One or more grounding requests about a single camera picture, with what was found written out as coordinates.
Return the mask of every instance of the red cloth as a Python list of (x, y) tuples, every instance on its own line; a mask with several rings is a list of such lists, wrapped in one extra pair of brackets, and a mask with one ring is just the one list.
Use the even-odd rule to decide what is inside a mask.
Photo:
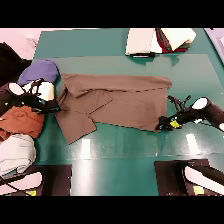
[(174, 51), (171, 51), (171, 50), (166, 50), (166, 48), (164, 47), (163, 43), (161, 42), (161, 40), (159, 39), (159, 36), (158, 36), (158, 32), (156, 30), (156, 38), (157, 38), (157, 42), (159, 44), (159, 46), (162, 48), (162, 51), (163, 53), (172, 53), (172, 52), (185, 52), (187, 49), (186, 48), (177, 48), (176, 50)]

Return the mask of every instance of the black cloth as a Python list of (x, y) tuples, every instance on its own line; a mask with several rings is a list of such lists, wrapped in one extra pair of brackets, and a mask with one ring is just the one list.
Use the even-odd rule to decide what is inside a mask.
[(7, 82), (17, 82), (21, 73), (31, 64), (31, 60), (22, 59), (5, 42), (0, 43), (0, 87)]

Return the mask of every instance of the green table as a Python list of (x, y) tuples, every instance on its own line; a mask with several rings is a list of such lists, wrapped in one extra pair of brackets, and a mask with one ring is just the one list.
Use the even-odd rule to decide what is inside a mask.
[[(192, 94), (192, 101), (208, 96), (224, 108), (223, 65), (204, 30), (194, 30), (197, 37), (188, 53), (155, 59), (123, 56), (127, 29), (43, 32), (35, 59), (52, 58), (61, 73), (167, 75), (173, 81), (169, 94), (181, 99)], [(57, 94), (61, 85), (59, 79)], [(174, 106), (169, 104), (168, 114), (172, 113)], [(208, 158), (224, 171), (223, 135), (194, 124), (159, 134), (97, 124), (96, 132), (68, 146), (51, 114), (35, 142), (36, 164), (72, 163), (72, 195), (158, 195), (154, 161)]]

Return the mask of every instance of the purple cloth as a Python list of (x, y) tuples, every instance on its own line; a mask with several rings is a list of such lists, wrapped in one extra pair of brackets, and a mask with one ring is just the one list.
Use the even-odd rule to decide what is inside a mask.
[(46, 82), (53, 83), (59, 75), (57, 65), (50, 60), (36, 60), (20, 75), (18, 84), (26, 85), (31, 81), (43, 78)]
[(217, 53), (219, 54), (219, 57), (222, 60), (222, 63), (224, 64), (224, 46), (220, 40), (224, 36), (224, 28), (213, 28), (213, 30), (210, 28), (204, 28), (204, 30), (208, 34)]

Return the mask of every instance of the dark brown cloth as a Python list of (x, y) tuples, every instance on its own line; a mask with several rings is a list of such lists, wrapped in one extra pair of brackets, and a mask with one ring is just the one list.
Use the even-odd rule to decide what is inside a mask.
[(168, 77), (63, 74), (56, 114), (68, 144), (96, 130), (93, 122), (156, 131), (165, 116)]
[(28, 106), (12, 107), (1, 117), (0, 139), (6, 140), (13, 134), (38, 138), (43, 127), (44, 117), (44, 114), (32, 112), (32, 108)]

